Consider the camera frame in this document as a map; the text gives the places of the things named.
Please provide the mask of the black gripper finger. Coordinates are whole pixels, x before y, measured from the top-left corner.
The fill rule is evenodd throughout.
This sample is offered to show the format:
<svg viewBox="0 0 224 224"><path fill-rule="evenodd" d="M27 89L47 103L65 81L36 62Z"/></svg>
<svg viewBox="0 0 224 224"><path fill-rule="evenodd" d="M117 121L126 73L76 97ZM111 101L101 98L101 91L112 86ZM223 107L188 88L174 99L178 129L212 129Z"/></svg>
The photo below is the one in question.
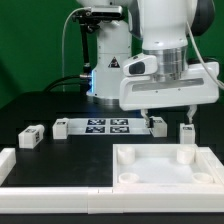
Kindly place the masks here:
<svg viewBox="0 0 224 224"><path fill-rule="evenodd" d="M193 123L193 117L194 117L196 111L197 111L197 106L196 105L190 105L189 106L189 110L187 112L187 117L188 117L188 121L189 121L190 124Z"/></svg>
<svg viewBox="0 0 224 224"><path fill-rule="evenodd" d="M145 124L147 128L153 127L153 118L148 115L148 109L141 109L141 116L145 120Z"/></svg>

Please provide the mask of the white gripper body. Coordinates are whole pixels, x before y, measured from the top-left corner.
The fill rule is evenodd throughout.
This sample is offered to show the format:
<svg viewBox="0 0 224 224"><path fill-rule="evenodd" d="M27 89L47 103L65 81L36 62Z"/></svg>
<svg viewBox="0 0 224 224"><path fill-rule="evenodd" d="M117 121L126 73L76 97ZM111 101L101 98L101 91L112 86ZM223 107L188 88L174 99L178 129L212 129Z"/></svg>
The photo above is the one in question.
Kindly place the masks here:
<svg viewBox="0 0 224 224"><path fill-rule="evenodd" d="M153 76L126 77L120 85L124 111L214 103L219 89L201 64L191 64L177 80L157 81Z"/></svg>

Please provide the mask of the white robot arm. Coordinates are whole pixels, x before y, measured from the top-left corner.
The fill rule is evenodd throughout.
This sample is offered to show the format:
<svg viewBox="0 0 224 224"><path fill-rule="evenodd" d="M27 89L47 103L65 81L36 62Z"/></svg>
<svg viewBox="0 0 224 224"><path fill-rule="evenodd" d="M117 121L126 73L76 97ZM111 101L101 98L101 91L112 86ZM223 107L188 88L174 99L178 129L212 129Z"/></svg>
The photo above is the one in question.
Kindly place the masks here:
<svg viewBox="0 0 224 224"><path fill-rule="evenodd" d="M194 38L211 26L213 0L77 0L80 24L97 33L89 99L124 111L214 103L219 64L187 62Z"/></svg>

